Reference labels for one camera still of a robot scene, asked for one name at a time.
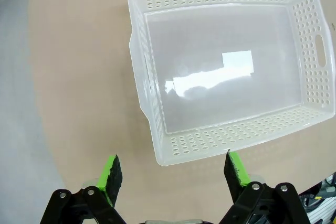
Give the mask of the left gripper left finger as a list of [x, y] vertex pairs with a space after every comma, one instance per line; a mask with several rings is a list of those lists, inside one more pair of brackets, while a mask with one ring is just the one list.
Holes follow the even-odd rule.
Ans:
[[93, 219], [96, 223], [125, 223], [115, 209], [121, 184], [120, 161], [117, 155], [112, 155], [95, 185], [75, 194], [67, 189], [55, 190], [40, 222], [83, 223]]

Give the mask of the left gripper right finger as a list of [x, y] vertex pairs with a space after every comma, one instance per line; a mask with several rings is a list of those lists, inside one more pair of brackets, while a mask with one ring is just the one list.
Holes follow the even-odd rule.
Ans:
[[310, 223], [293, 184], [252, 181], [237, 152], [226, 153], [224, 175], [233, 205], [220, 223], [250, 223], [254, 215], [268, 223]]

